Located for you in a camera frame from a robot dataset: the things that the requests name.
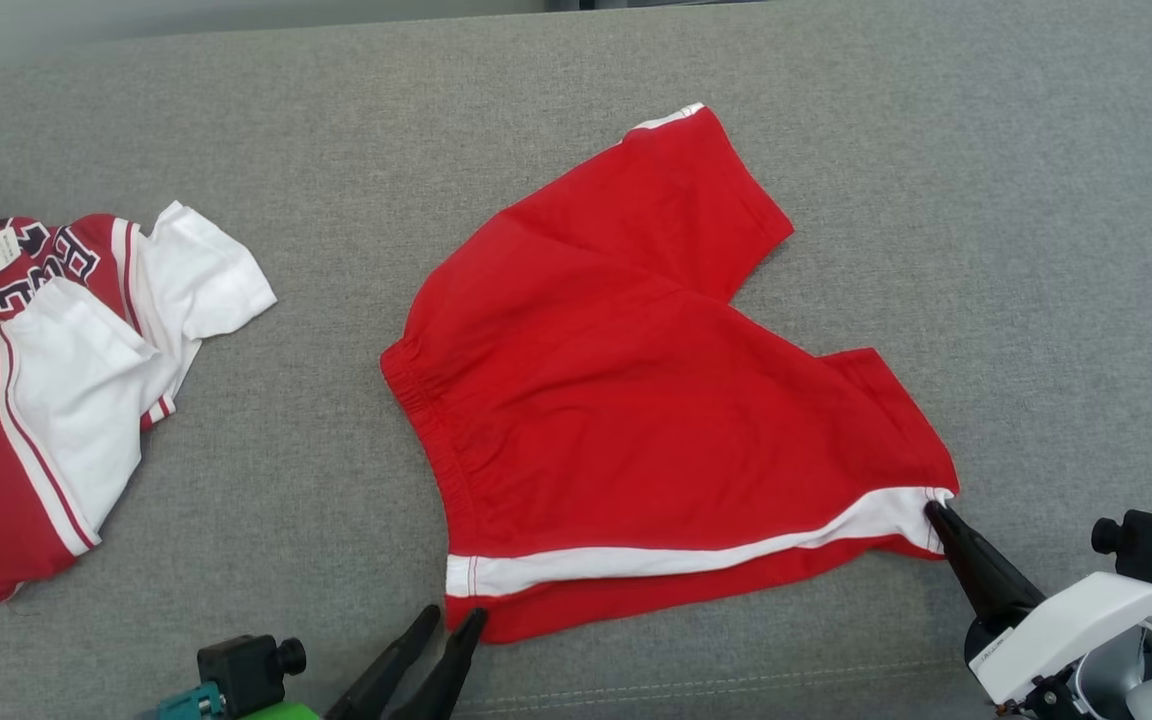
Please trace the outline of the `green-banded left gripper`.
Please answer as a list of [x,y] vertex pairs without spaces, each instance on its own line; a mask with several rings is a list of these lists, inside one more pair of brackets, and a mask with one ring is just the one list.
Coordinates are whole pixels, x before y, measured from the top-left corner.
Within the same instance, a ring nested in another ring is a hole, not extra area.
[[[420,611],[406,632],[385,647],[325,712],[325,719],[380,719],[406,670],[419,659],[440,620],[442,611],[435,605]],[[448,635],[444,655],[425,682],[410,700],[392,712],[392,719],[450,719],[486,624],[488,611],[476,607],[468,612],[465,620]],[[320,717],[302,703],[279,702],[242,717],[242,720],[320,720]]]

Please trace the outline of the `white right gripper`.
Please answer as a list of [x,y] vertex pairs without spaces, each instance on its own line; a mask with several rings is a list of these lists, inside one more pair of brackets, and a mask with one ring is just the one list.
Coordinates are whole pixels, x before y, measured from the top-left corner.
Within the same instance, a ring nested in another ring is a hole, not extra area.
[[943,502],[924,507],[984,628],[1006,629],[967,665],[998,707],[1152,707],[1152,584],[1096,571],[1046,600]]

